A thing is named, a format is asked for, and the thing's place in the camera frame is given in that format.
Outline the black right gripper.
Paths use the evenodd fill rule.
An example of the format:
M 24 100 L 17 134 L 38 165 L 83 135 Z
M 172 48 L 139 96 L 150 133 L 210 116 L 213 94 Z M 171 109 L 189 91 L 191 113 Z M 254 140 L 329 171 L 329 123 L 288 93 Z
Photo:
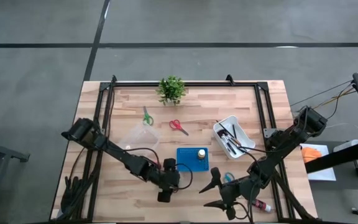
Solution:
M 251 179 L 234 180 L 222 185 L 221 173 L 217 167 L 211 169 L 211 182 L 200 190 L 200 193 L 206 192 L 210 189 L 218 187 L 221 189 L 222 200 L 217 200 L 204 204 L 204 207 L 219 208 L 226 212 L 228 220 L 233 220 L 236 217 L 236 211 L 232 205 L 224 202 L 234 202 L 236 198 L 242 196 L 248 201 L 255 199 L 255 181 Z

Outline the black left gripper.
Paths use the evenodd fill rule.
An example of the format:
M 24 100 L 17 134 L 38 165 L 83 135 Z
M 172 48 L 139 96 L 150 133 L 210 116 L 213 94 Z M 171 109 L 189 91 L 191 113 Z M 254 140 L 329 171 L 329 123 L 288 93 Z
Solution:
M 157 201 L 169 203 L 172 196 L 170 189 L 178 189 L 180 174 L 179 171 L 175 170 L 176 160 L 174 158 L 165 159 L 163 161 L 163 169 L 167 171 L 153 170 L 150 173 L 150 181 L 162 189 L 157 195 Z

